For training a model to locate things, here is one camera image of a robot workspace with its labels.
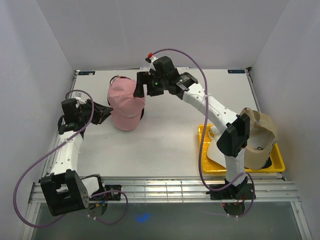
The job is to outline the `pink baseball cap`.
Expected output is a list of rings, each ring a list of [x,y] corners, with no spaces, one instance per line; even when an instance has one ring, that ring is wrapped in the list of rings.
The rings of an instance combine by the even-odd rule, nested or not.
[[[136,81],[126,76],[114,76],[109,83],[107,101],[113,111],[114,126],[125,132],[134,130],[144,116],[146,99],[135,97]]]

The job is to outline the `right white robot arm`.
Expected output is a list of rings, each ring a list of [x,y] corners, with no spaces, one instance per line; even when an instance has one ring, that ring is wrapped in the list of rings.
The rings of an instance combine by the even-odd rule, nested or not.
[[[237,199],[244,193],[248,182],[244,158],[250,137],[249,116],[226,108],[209,95],[208,87],[202,86],[193,75],[179,73],[168,56],[157,58],[149,54],[145,60],[149,63],[149,69],[137,73],[134,97],[155,97],[168,91],[202,113],[205,122],[211,121],[220,134],[216,145],[224,155],[226,164],[225,185],[218,191],[226,191],[230,198]]]

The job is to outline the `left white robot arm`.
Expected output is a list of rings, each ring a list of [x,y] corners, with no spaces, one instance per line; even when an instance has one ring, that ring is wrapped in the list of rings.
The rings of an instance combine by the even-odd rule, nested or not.
[[[100,200],[106,195],[106,187],[99,174],[81,178],[77,173],[78,157],[84,140],[87,123],[102,124],[113,111],[87,99],[70,98],[61,102],[63,115],[58,121],[60,147],[54,155],[54,163],[40,186],[50,213],[60,216],[87,209],[90,197]]]

